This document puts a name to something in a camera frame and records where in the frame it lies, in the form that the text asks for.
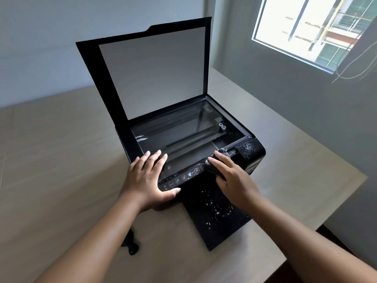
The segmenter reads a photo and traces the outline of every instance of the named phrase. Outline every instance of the control panel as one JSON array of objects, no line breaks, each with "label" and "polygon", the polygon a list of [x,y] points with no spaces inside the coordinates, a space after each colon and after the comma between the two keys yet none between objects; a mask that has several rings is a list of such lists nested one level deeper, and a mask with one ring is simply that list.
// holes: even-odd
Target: control panel
[{"label": "control panel", "polygon": [[204,164],[197,164],[188,170],[186,170],[183,173],[180,174],[173,174],[167,178],[164,178],[163,180],[158,182],[158,188],[161,191],[165,190],[172,190],[176,187],[179,187],[184,182],[192,179],[193,177],[199,175],[204,171]]}]

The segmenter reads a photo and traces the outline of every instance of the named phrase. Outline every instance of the table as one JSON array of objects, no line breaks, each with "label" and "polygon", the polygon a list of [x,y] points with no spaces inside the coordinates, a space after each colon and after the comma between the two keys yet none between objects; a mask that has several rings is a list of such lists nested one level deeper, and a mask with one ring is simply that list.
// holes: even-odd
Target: table
[{"label": "table", "polygon": [[[254,133],[252,174],[281,209],[318,228],[366,176],[214,69],[208,93]],[[114,203],[129,163],[94,86],[0,110],[0,281],[35,279]],[[252,220],[208,252],[179,204],[140,214],[139,252],[105,282],[264,282],[285,260]]]}]

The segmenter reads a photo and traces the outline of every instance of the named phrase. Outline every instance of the person's right arm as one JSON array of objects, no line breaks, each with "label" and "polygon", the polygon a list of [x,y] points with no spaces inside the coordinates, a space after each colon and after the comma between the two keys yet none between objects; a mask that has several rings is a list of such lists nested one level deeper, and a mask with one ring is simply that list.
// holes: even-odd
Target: person's right arm
[{"label": "person's right arm", "polygon": [[250,176],[230,158],[209,158],[224,175],[216,182],[224,195],[271,237],[304,282],[376,283],[377,271],[304,226],[263,197]]}]

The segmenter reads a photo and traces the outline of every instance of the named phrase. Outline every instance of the forearm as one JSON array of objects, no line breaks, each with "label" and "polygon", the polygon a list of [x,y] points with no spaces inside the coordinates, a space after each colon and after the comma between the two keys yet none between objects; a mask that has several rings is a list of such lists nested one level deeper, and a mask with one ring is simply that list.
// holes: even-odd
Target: forearm
[{"label": "forearm", "polygon": [[137,201],[131,195],[123,195],[35,282],[101,282],[138,213]]},{"label": "forearm", "polygon": [[247,212],[305,282],[377,281],[377,272],[372,267],[305,227],[266,198],[251,201]]}]

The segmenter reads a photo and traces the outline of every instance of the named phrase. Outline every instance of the building outside window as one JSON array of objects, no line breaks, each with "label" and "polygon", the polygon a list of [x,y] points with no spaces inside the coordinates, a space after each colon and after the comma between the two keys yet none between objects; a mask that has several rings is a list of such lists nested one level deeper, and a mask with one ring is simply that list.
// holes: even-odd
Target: building outside window
[{"label": "building outside window", "polygon": [[333,73],[377,16],[377,0],[263,0],[253,40]]}]

